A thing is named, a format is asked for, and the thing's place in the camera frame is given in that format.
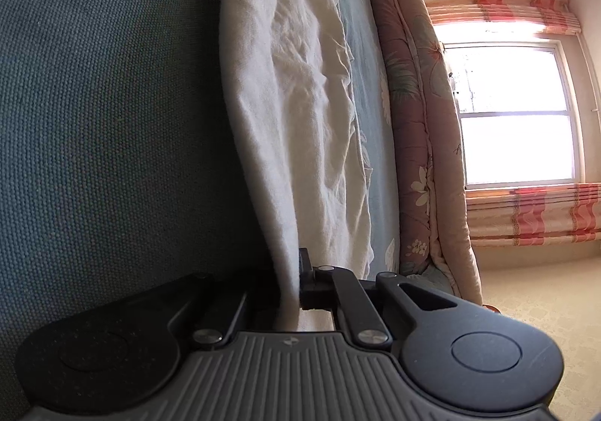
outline pink floral blanket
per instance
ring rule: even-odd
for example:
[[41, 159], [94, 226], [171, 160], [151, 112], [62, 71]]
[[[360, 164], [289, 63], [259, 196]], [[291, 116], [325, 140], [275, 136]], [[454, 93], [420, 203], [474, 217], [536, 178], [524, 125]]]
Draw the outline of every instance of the pink floral blanket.
[[468, 232], [459, 121], [423, 0], [371, 0], [391, 98], [400, 205], [400, 271], [431, 258], [456, 295], [482, 303]]

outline dark teal textured surface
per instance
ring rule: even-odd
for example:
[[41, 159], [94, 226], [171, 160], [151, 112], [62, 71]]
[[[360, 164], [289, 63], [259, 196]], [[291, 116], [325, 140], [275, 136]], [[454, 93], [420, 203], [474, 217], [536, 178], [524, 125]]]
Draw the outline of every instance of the dark teal textured surface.
[[0, 419], [46, 322], [267, 263], [222, 100], [218, 0], [0, 0]]

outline white cloth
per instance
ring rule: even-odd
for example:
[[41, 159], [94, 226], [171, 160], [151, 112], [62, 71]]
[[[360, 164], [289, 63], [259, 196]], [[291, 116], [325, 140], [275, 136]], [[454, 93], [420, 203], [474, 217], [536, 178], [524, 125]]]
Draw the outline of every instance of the white cloth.
[[221, 5], [223, 92], [278, 275], [285, 328], [327, 327], [325, 315], [302, 315], [299, 324], [299, 247], [314, 265], [349, 268], [359, 278], [373, 258], [351, 54], [337, 3]]

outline red and beige curtain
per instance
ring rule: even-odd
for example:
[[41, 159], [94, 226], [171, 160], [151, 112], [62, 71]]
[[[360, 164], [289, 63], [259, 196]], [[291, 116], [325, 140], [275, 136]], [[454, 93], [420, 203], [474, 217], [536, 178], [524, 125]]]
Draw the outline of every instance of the red and beige curtain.
[[432, 24], [528, 23], [533, 31], [577, 35], [580, 23], [567, 0], [425, 0]]
[[473, 246], [580, 243], [601, 239], [601, 184], [467, 192]]

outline light blue fabric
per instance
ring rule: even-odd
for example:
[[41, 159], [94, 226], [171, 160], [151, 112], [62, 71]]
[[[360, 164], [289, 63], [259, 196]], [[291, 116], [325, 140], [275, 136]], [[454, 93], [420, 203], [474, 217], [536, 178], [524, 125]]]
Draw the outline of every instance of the light blue fabric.
[[386, 253], [399, 262], [399, 193], [394, 160], [393, 130], [390, 109], [385, 114], [382, 91], [388, 97], [386, 72], [370, 0], [340, 0], [340, 15], [351, 62], [352, 89], [361, 128], [366, 162], [373, 169], [369, 187], [371, 247], [374, 260], [370, 277], [386, 270]]

